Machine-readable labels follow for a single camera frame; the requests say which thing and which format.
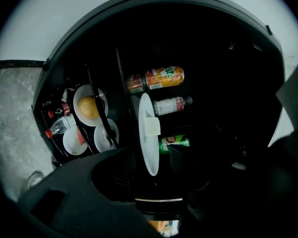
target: green can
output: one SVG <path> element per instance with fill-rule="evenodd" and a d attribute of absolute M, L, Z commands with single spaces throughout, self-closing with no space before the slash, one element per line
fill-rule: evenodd
<path fill-rule="evenodd" d="M 171 144 L 175 145 L 185 145 L 190 146 L 189 139 L 186 135 L 175 135 L 171 137 L 163 137 L 159 139 L 159 153 L 160 154 L 170 154 L 170 146 Z"/>

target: drink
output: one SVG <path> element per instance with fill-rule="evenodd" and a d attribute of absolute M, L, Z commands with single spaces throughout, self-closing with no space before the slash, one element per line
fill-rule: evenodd
<path fill-rule="evenodd" d="M 184 145 L 190 146 L 189 139 L 186 135 L 175 135 L 171 137 L 164 137 L 159 139 L 159 153 L 160 154 L 170 154 L 170 145 Z"/>
<path fill-rule="evenodd" d="M 76 125 L 75 119 L 72 114 L 68 114 L 65 117 L 57 119 L 51 126 L 50 129 L 45 131 L 48 138 L 53 135 L 63 134 L 66 130 Z"/>
<path fill-rule="evenodd" d="M 176 86 L 184 81 L 184 71 L 183 68 L 177 66 L 150 69 L 146 72 L 145 78 L 150 90 Z"/>
<path fill-rule="evenodd" d="M 175 97 L 170 99 L 164 99 L 162 101 L 154 101 L 153 109 L 157 116 L 177 112 L 184 109 L 184 106 L 192 104 L 191 97 Z"/>
<path fill-rule="evenodd" d="M 61 101 L 61 107 L 57 107 L 55 111 L 48 110 L 48 115 L 50 118 L 54 117 L 54 114 L 58 116 L 66 116 L 70 113 L 70 107 L 66 102 Z"/>
<path fill-rule="evenodd" d="M 132 74 L 126 80 L 126 86 L 130 94 L 143 92 L 145 90 L 143 85 L 143 79 L 139 74 Z"/>

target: orange label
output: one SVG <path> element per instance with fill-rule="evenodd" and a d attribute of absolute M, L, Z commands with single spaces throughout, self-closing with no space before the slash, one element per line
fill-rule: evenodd
<path fill-rule="evenodd" d="M 150 69 L 146 72 L 146 81 L 149 89 L 176 86 L 184 81 L 184 71 L 177 66 Z"/>

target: red bottle cap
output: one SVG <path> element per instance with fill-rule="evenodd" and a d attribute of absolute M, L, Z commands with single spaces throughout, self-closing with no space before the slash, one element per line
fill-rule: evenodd
<path fill-rule="evenodd" d="M 45 131 L 45 134 L 47 135 L 48 138 L 53 137 L 53 133 L 52 133 L 52 131 L 51 131 L 50 129 L 47 129 L 47 130 Z"/>
<path fill-rule="evenodd" d="M 48 110 L 48 115 L 50 118 L 54 117 L 54 112 L 52 110 Z"/>

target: soda can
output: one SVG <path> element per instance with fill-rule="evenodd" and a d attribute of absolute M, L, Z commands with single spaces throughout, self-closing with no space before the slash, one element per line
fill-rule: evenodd
<path fill-rule="evenodd" d="M 176 86 L 184 81 L 184 71 L 177 66 L 150 69 L 146 72 L 145 78 L 150 90 Z"/>
<path fill-rule="evenodd" d="M 143 92 L 144 84 L 142 77 L 139 74 L 130 75 L 130 77 L 126 80 L 126 87 L 130 94 Z"/>
<path fill-rule="evenodd" d="M 159 153 L 170 154 L 171 144 L 190 146 L 189 139 L 184 134 L 175 135 L 171 137 L 164 137 L 159 140 Z"/>

